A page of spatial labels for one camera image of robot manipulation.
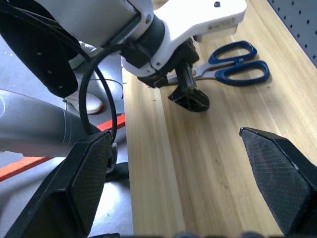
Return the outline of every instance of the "floor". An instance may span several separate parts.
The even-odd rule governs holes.
[[[76,70],[80,80],[85,64]],[[105,78],[122,84],[121,62],[119,56],[110,56],[100,64]],[[0,88],[31,96],[45,102],[67,109],[78,115],[72,105],[64,103],[61,98],[51,94],[47,88],[29,71],[19,58],[0,37]],[[118,83],[108,82],[114,99],[120,103],[122,89]],[[111,118],[109,105],[104,90],[98,80],[91,81],[88,92],[99,97],[104,109],[97,115],[90,116],[91,123],[98,125]],[[118,162],[128,161],[125,128],[118,131]],[[21,154],[0,153],[0,167],[21,159]],[[30,200],[46,175],[52,171],[63,158],[54,158],[17,176],[0,182],[0,238],[3,238],[15,219]],[[132,235],[132,210],[129,180],[105,183],[104,191],[95,216],[90,236],[107,233]]]

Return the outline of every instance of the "gray metal cylinder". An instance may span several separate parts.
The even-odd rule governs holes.
[[[66,157],[86,133],[80,118],[52,104],[0,89],[0,151]]]

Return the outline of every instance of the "wooden tabletop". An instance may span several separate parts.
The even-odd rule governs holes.
[[[156,6],[164,2],[154,0]],[[124,71],[136,235],[281,233],[255,183],[242,126],[287,137],[317,164],[317,70],[267,1],[247,2],[235,35],[196,44],[198,63],[225,44],[246,40],[267,62],[269,82],[239,88],[200,81],[211,105],[197,114],[167,98],[175,86],[152,89]]]

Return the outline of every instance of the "pegboard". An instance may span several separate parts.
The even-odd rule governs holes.
[[[267,1],[317,67],[317,0]]]

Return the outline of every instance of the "red metal frame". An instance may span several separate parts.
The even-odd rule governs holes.
[[[118,129],[125,127],[125,115],[122,114],[118,116],[117,118],[117,126]],[[97,126],[99,130],[110,130],[112,128],[112,121],[106,121],[105,123],[102,123]],[[0,182],[4,181],[10,177],[13,177],[15,175],[18,175],[28,169],[31,169],[37,165],[40,165],[52,158],[49,157],[24,157],[23,159],[14,162],[12,164],[9,164],[7,166],[4,166],[0,168]]]

